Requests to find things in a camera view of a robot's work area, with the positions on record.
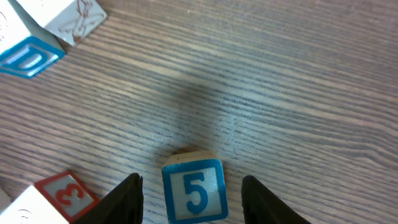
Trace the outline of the blue number five block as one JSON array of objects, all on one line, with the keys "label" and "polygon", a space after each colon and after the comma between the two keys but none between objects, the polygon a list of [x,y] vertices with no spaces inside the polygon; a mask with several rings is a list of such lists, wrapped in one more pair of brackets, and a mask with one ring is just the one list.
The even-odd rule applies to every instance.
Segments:
[{"label": "blue number five block", "polygon": [[170,156],[162,180],[169,223],[211,222],[228,216],[223,165],[214,152]]}]

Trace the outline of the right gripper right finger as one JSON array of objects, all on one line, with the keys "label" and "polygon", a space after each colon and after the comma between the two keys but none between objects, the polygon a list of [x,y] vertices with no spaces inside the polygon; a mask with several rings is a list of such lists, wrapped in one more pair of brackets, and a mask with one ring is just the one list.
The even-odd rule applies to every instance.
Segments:
[{"label": "right gripper right finger", "polygon": [[310,224],[252,175],[241,187],[245,224]]}]

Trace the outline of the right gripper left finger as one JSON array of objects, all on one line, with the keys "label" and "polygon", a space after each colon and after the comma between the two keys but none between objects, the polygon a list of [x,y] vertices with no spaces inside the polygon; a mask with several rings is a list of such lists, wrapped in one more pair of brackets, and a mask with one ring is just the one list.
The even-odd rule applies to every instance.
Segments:
[{"label": "right gripper left finger", "polygon": [[143,178],[132,173],[73,224],[141,224]]}]

